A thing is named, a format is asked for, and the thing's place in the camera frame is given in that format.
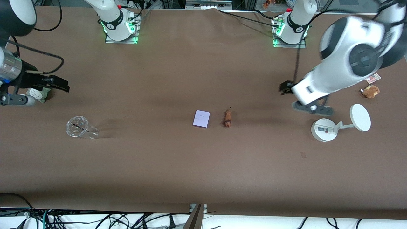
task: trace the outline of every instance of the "white plush toy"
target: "white plush toy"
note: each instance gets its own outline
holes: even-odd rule
[[[48,95],[48,92],[51,89],[49,88],[42,88],[42,91],[30,88],[27,90],[27,95],[31,95],[32,97],[34,97],[36,100],[40,101],[41,103],[45,103],[45,98]]]

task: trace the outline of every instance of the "brown plush toy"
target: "brown plush toy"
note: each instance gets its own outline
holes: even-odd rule
[[[367,86],[364,90],[361,91],[362,94],[368,99],[372,99],[375,97],[375,95],[380,93],[379,88],[374,85]]]

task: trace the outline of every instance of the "stuffed animal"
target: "stuffed animal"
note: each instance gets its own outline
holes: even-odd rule
[[[32,97],[34,97],[36,100],[40,101],[41,103],[45,103],[45,98],[48,95],[48,92],[51,89],[49,88],[43,88],[42,91],[30,88],[27,91],[27,95],[31,95]]]
[[[364,90],[360,90],[362,92],[362,94],[368,98],[368,99],[372,99],[374,98],[377,94],[380,93],[379,88],[374,86],[374,85],[369,85],[367,86]]]

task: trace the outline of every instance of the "glass cup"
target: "glass cup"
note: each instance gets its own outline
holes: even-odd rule
[[[71,137],[95,139],[99,130],[83,116],[75,116],[66,124],[66,133]]]

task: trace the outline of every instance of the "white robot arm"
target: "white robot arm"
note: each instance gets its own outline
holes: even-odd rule
[[[283,24],[276,35],[285,43],[298,44],[315,12],[317,12],[316,0],[298,0],[292,12],[278,16],[282,18]]]
[[[284,94],[284,89],[290,88],[298,98],[294,109],[323,116],[333,114],[330,107],[318,105],[318,101],[403,57],[407,49],[405,20],[406,0],[382,0],[375,20],[354,16],[337,20],[322,37],[322,62],[299,83],[285,82],[280,90]]]
[[[119,9],[114,0],[84,0],[97,12],[107,35],[115,41],[127,39],[135,33],[134,13]]]

